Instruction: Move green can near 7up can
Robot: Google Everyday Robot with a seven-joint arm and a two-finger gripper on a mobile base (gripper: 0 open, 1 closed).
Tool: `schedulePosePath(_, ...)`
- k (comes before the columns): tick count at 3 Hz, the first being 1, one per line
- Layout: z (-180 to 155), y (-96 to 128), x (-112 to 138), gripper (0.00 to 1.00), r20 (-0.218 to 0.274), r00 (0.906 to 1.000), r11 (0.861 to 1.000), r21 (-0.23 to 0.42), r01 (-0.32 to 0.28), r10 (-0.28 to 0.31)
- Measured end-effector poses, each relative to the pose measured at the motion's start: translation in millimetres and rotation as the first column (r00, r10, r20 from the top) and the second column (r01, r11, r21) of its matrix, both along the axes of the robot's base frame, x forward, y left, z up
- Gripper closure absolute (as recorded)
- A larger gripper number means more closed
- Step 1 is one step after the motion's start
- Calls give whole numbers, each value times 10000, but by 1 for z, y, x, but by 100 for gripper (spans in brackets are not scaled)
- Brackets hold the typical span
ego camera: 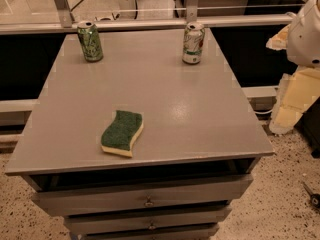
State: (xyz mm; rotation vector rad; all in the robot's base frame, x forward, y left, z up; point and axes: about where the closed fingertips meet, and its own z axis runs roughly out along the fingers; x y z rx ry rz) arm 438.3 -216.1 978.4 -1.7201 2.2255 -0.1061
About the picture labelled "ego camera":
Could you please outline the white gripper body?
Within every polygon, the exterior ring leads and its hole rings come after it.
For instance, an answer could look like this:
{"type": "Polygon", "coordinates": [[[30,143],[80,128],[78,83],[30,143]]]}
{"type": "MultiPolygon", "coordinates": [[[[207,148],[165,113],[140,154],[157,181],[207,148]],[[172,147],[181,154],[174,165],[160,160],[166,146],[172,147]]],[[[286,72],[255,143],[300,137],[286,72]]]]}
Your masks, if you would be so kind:
{"type": "Polygon", "coordinates": [[[320,0],[308,0],[292,19],[287,58],[299,66],[320,66],[320,0]]]}

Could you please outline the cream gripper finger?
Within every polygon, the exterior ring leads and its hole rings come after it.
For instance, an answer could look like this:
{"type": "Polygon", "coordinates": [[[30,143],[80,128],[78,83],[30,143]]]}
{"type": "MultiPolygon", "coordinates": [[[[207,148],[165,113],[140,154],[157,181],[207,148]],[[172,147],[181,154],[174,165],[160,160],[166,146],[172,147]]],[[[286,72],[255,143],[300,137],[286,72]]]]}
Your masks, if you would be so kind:
{"type": "Polygon", "coordinates": [[[286,25],[277,34],[269,38],[266,47],[276,51],[286,50],[289,27],[290,25],[286,25]]]}
{"type": "Polygon", "coordinates": [[[277,135],[291,131],[319,97],[319,68],[298,66],[293,75],[284,74],[271,113],[270,131],[277,135]]]}

